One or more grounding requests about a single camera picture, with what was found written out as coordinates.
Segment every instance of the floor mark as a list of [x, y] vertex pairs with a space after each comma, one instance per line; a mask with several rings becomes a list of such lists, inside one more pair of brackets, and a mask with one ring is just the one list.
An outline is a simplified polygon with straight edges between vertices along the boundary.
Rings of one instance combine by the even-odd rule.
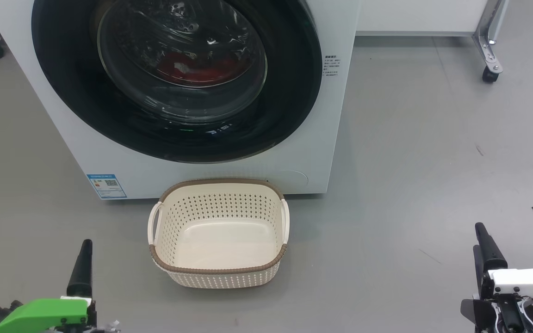
[[480, 146], [476, 145], [476, 150], [478, 150], [478, 153], [480, 154], [480, 156], [484, 156], [484, 151], [482, 148], [480, 148]]
[[423, 251], [423, 250], [421, 250], [421, 249], [419, 249], [419, 251], [421, 251], [423, 254], [427, 255], [427, 257], [430, 257], [431, 259], [435, 260], [435, 262], [438, 263], [439, 265], [443, 265], [443, 264], [441, 263], [441, 261], [435, 259], [434, 257], [431, 257], [431, 255], [429, 255], [429, 254], [426, 253], [425, 251]]

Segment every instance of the metal table leg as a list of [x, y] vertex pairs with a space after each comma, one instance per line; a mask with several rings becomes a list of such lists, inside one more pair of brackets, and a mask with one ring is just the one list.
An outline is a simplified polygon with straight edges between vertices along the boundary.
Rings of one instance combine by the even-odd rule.
[[474, 42], [480, 54], [483, 56], [486, 63], [486, 68], [483, 72], [483, 81], [484, 82], [495, 82], [499, 77], [499, 74], [503, 72], [501, 64], [497, 60], [495, 53], [491, 47], [489, 40], [489, 30], [490, 26], [495, 20], [497, 10], [501, 6], [501, 3], [504, 0], [488, 0], [487, 5], [484, 7], [484, 12], [478, 23], [478, 27], [474, 32]]
[[505, 12], [507, 11], [508, 6], [509, 0], [503, 0], [501, 8], [497, 10], [495, 21], [493, 21], [493, 25], [491, 25], [489, 30], [489, 44], [491, 45], [497, 44], [497, 37], [501, 31], [501, 25], [503, 24], [503, 18], [505, 17]]

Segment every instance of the laundry inside drum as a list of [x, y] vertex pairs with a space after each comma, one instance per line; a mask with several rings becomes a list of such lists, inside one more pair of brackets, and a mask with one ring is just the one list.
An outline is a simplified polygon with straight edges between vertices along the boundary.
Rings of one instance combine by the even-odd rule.
[[157, 118], [223, 121], [256, 99], [267, 76], [258, 32], [222, 0], [117, 0], [97, 40], [110, 78]]

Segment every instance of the brown basket rim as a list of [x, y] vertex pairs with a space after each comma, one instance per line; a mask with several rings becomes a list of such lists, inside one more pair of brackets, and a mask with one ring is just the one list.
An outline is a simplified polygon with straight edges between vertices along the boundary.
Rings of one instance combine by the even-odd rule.
[[[165, 191], [159, 201], [164, 202], [166, 198], [171, 194], [172, 192], [176, 191], [179, 188], [186, 187], [186, 186], [193, 186], [193, 185], [205, 185], [205, 184], [254, 184], [254, 185], [262, 185], [270, 188], [273, 190], [277, 196], [281, 200], [284, 199], [283, 193], [281, 193], [277, 188], [275, 188], [273, 185], [268, 183], [267, 181], [258, 180], [258, 179], [197, 179], [197, 180], [190, 180], [190, 181], [184, 181], [182, 183], [178, 183], [171, 188], [167, 189]], [[159, 255], [157, 255], [156, 247], [154, 244], [151, 244], [149, 246], [149, 250], [152, 254], [152, 259], [155, 261], [155, 263], [170, 272], [179, 272], [179, 273], [188, 273], [188, 274], [210, 274], [210, 275], [217, 275], [217, 274], [246, 274], [246, 273], [252, 273], [252, 272], [260, 272], [263, 270], [268, 270], [269, 268], [275, 266], [279, 261], [281, 261], [283, 255], [285, 255], [285, 252], [287, 251], [287, 244], [281, 245], [281, 250], [279, 251], [279, 254], [275, 257], [275, 259], [271, 260], [268, 264], [262, 265], [262, 266], [254, 266], [254, 267], [245, 267], [245, 268], [229, 268], [226, 270], [203, 270], [200, 268], [184, 268], [184, 267], [176, 267], [168, 265], [167, 263], [164, 263], [160, 258]]]

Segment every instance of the basket handle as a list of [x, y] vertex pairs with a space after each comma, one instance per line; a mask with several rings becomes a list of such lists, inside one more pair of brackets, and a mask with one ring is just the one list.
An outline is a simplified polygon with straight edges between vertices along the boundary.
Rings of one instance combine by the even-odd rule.
[[289, 239], [289, 206], [285, 199], [281, 199], [281, 215], [283, 215], [283, 244]]
[[[152, 208], [152, 212], [149, 214], [149, 220], [148, 220], [148, 242], [150, 245], [155, 245], [155, 238], [157, 236], [157, 232], [159, 232], [159, 226], [161, 225], [161, 211], [162, 211], [162, 203], [163, 202], [157, 202]], [[157, 227], [156, 232], [154, 235], [154, 219], [155, 215], [157, 214]]]

